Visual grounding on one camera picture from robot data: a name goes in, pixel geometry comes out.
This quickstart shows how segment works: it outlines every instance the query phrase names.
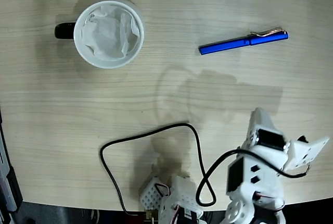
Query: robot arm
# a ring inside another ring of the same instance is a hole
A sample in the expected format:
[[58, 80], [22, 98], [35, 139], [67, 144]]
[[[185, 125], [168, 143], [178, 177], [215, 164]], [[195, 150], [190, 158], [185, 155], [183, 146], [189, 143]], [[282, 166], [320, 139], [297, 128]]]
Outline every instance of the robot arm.
[[[304, 165], [318, 155], [329, 138], [309, 143], [303, 136], [287, 141], [277, 130], [268, 113], [261, 108], [252, 112], [247, 138], [241, 146], [283, 171]], [[285, 205], [283, 187], [273, 169], [260, 161], [239, 155], [228, 167], [226, 194], [228, 205], [222, 224], [285, 223], [282, 208]]]
[[[285, 135], [274, 127], [268, 113], [256, 108], [251, 113], [248, 133], [241, 149], [250, 151], [252, 156], [254, 153], [262, 157], [281, 171], [304, 165], [309, 169], [310, 163], [328, 140], [325, 137], [309, 143], [302, 136], [298, 140], [287, 141]], [[285, 224], [280, 174], [267, 163], [244, 154], [245, 151], [239, 152], [228, 166], [226, 194], [232, 202], [221, 224]], [[168, 192], [162, 193], [159, 185]], [[195, 197], [199, 193], [200, 190], [189, 178], [174, 176], [169, 189], [154, 177], [142, 192], [140, 201], [145, 210], [155, 211], [155, 218], [160, 224], [206, 223], [200, 220], [203, 211]]]

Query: blue pen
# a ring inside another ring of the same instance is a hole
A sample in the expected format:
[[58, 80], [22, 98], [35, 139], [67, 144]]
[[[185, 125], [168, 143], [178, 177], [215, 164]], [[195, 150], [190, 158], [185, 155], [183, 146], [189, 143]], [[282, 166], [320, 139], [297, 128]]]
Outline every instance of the blue pen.
[[227, 49], [269, 43], [284, 39], [288, 39], [287, 31], [283, 30], [282, 28], [276, 28], [261, 33], [251, 32], [250, 35], [244, 36], [242, 38], [231, 39], [223, 42], [211, 43], [208, 45], [200, 46], [199, 51], [201, 55], [205, 55], [218, 51], [225, 51]]

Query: pen clip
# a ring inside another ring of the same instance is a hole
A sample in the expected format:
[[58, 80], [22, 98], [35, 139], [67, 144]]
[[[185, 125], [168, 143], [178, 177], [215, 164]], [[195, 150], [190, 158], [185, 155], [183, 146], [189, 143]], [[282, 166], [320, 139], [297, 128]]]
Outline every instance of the pen clip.
[[265, 36], [269, 36], [278, 32], [283, 32], [284, 34], [286, 34], [286, 31], [284, 29], [282, 29], [281, 27], [275, 28], [275, 29], [271, 29], [271, 30], [267, 30], [264, 32], [260, 32], [260, 33], [255, 33], [255, 32], [250, 32], [251, 35], [255, 35], [255, 36], [260, 36], [260, 37], [265, 37]]

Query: mug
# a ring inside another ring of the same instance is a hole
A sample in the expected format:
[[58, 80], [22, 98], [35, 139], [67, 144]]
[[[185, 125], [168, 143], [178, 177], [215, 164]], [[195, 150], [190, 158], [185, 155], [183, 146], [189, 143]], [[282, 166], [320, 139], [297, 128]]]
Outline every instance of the mug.
[[[116, 60], [102, 60], [94, 56], [90, 47], [85, 45], [82, 41], [82, 28], [89, 17], [89, 15], [102, 5], [119, 6], [127, 10], [135, 18], [139, 28], [139, 42], [126, 56]], [[58, 39], [74, 39], [76, 50], [80, 56], [91, 65], [102, 69], [114, 69], [122, 67], [132, 61], [139, 53], [145, 37], [145, 25], [139, 9], [132, 3], [126, 0], [109, 0], [101, 1], [90, 5], [78, 17], [76, 22], [65, 22], [58, 24], [54, 30], [55, 37]]]

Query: white tissue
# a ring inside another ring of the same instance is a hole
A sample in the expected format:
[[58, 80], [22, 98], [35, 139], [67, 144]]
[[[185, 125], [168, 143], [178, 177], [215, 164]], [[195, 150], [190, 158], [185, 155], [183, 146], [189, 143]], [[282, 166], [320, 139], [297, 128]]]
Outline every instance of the white tissue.
[[103, 5], [90, 13], [83, 28], [82, 41], [102, 60], [118, 60], [139, 42], [139, 27], [127, 10]]

